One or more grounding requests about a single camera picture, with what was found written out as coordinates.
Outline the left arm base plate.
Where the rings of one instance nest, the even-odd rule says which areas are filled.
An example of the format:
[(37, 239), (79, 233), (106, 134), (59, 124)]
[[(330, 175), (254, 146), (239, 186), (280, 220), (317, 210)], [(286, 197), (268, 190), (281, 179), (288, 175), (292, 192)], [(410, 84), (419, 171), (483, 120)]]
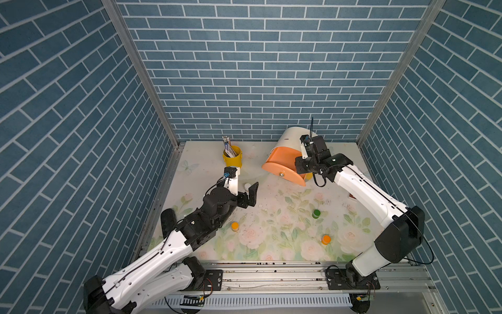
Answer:
[(203, 277), (198, 276), (182, 291), (197, 291), (209, 294), (211, 291), (221, 291), (223, 270), (207, 270)]

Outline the white round drawer cabinet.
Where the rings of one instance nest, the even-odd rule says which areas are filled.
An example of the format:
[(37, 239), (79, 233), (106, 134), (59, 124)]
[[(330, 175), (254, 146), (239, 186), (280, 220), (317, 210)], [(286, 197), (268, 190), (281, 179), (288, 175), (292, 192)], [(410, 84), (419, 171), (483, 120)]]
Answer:
[(278, 140), (275, 151), (278, 151), (278, 155), (282, 157), (302, 156), (303, 158), (307, 158), (307, 151), (301, 140), (301, 136), (315, 137), (317, 134), (299, 126), (288, 128)]

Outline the pink orange top drawer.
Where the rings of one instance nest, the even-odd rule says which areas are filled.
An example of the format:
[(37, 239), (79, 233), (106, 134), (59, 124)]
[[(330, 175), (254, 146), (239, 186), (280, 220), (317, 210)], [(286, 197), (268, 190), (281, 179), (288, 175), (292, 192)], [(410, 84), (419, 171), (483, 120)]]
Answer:
[(306, 186), (304, 180), (306, 174), (298, 174), (295, 167), (295, 159), (293, 156), (279, 156), (275, 148), (271, 151), (266, 162), (261, 167), (263, 170), (283, 178), (302, 187)]

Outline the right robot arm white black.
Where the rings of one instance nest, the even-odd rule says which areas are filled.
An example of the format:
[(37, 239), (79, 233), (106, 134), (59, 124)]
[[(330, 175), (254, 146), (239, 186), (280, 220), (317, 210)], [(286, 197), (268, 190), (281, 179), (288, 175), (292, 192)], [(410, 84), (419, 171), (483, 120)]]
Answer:
[(295, 159), (298, 174), (312, 173), (338, 184), (378, 220), (383, 232), (373, 246), (346, 265), (346, 280), (355, 287), (388, 264), (403, 260), (424, 240), (424, 211), (410, 208), (371, 182), (344, 154), (332, 154), (321, 136), (300, 137), (302, 156)]

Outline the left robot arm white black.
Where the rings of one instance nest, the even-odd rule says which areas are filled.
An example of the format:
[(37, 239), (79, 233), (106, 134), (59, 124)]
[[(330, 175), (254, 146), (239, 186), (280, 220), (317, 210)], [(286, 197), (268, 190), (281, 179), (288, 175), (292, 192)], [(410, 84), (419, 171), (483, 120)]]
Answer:
[(176, 223), (159, 245), (124, 269), (106, 278), (91, 277), (84, 284), (86, 313), (139, 313), (160, 298), (199, 288), (205, 268), (192, 254), (214, 238), (236, 208), (256, 205), (258, 183), (239, 192), (228, 179), (203, 198), (203, 204)]

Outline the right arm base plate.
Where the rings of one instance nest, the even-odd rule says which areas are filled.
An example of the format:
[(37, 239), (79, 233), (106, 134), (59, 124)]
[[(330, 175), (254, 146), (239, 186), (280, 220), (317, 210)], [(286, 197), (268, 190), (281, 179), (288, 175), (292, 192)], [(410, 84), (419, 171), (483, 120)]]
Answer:
[(324, 271), (329, 290), (379, 290), (380, 282), (373, 272), (367, 277), (361, 277), (356, 272), (346, 274), (346, 269), (328, 267)]

